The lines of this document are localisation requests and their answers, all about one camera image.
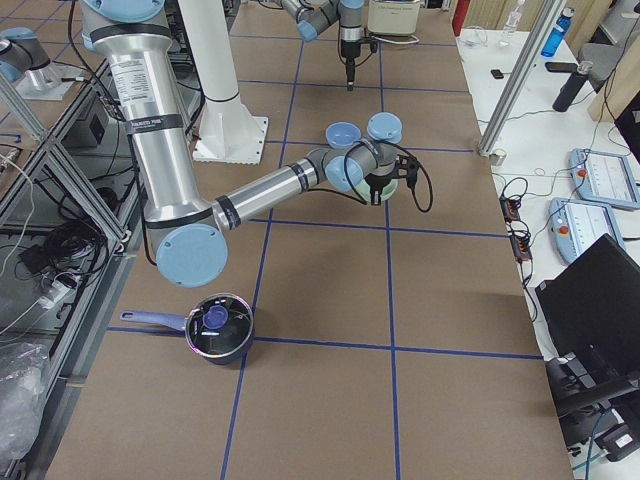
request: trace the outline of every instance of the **white box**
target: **white box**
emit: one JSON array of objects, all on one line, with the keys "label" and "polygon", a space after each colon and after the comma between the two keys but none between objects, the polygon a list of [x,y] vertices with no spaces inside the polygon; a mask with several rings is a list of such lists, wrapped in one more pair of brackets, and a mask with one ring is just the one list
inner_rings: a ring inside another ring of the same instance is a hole
[{"label": "white box", "polygon": [[419,13],[420,0],[370,0],[367,28],[379,35],[412,35]]}]

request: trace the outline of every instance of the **saucepan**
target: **saucepan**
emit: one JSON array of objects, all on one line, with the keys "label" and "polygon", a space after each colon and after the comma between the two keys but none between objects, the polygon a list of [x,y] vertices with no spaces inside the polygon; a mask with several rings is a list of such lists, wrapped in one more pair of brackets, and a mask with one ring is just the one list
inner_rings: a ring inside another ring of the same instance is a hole
[{"label": "saucepan", "polygon": [[191,350],[217,365],[242,358],[255,335],[251,307],[231,293],[218,293],[198,303],[188,317],[125,310],[124,322],[153,323],[183,331]]}]

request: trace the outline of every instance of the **white table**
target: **white table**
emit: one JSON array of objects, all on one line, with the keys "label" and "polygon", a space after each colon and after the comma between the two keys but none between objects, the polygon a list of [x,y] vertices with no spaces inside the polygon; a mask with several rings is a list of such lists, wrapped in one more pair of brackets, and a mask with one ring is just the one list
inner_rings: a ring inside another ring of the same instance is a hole
[{"label": "white table", "polygon": [[[461,38],[478,42],[482,39],[482,35],[481,32],[463,30]],[[492,77],[490,70],[500,69],[505,74],[510,73],[528,33],[516,32],[511,45],[506,47],[498,45],[500,35],[501,31],[486,31],[484,45],[471,47],[464,42],[458,44],[481,131],[484,131],[486,122],[491,118],[508,78],[505,75],[504,79],[496,80]],[[575,62],[573,54],[564,42],[553,58],[542,55],[538,58],[510,118],[526,112],[552,110],[551,105],[569,74],[549,73],[544,63],[547,61]],[[505,181],[508,182],[515,177],[526,178],[529,183],[528,191],[531,193],[543,195],[550,193],[544,197],[526,196],[519,211],[521,218],[533,234],[540,231],[532,245],[534,258],[534,272],[530,282],[532,293],[533,288],[541,281],[555,278],[566,268],[555,248],[552,234],[548,228],[543,227],[549,218],[550,200],[553,197],[568,198],[575,187],[569,172],[559,172],[567,168],[569,152],[574,148],[592,148],[623,155],[630,153],[613,124],[601,122],[598,125],[598,122],[592,120],[587,113],[587,108],[594,98],[595,94],[587,83],[574,102],[585,100],[571,106],[567,112],[550,111],[511,119],[506,122],[495,145],[495,148],[507,151],[507,158],[502,166],[493,168],[498,193],[502,191]],[[613,143],[608,136],[620,145]],[[628,159],[635,178],[640,179],[640,165],[633,155],[629,155]],[[506,192],[507,196],[521,193],[523,188],[524,182],[515,182]],[[624,237],[640,237],[640,211],[628,212],[615,209],[614,212]],[[627,242],[626,249],[631,257],[640,263],[640,242]],[[523,267],[525,275],[528,274],[530,265],[525,263]],[[542,354],[546,359],[551,358],[555,353],[553,344],[546,324],[540,316],[534,327]],[[585,456],[586,453],[583,452],[580,457],[572,460],[573,464],[583,462]],[[617,463],[604,459],[594,461],[591,465],[590,479],[635,480],[638,478],[638,472],[640,472],[640,454],[636,452]],[[584,469],[577,470],[575,475],[576,478],[583,478]]]}]

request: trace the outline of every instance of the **blue pot handle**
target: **blue pot handle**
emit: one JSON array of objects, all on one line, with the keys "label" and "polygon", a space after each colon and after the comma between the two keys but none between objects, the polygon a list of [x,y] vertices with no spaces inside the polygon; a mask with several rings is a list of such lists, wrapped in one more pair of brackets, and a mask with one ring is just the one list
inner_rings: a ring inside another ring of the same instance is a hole
[{"label": "blue pot handle", "polygon": [[120,320],[123,322],[164,325],[165,327],[173,328],[174,330],[181,332],[184,332],[184,327],[187,323],[185,318],[180,315],[174,315],[172,313],[144,312],[141,310],[125,310],[120,313]]}]

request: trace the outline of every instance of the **blue water bottle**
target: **blue water bottle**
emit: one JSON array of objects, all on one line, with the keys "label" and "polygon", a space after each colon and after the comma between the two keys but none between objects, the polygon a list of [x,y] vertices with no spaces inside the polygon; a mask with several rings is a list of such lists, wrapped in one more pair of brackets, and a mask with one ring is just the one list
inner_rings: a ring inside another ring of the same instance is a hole
[{"label": "blue water bottle", "polygon": [[571,19],[573,18],[574,13],[576,13],[575,9],[570,7],[567,7],[562,11],[562,15],[560,15],[560,18],[551,30],[547,43],[542,47],[543,56],[553,57],[556,54],[556,50],[558,50],[560,42],[571,26]]}]

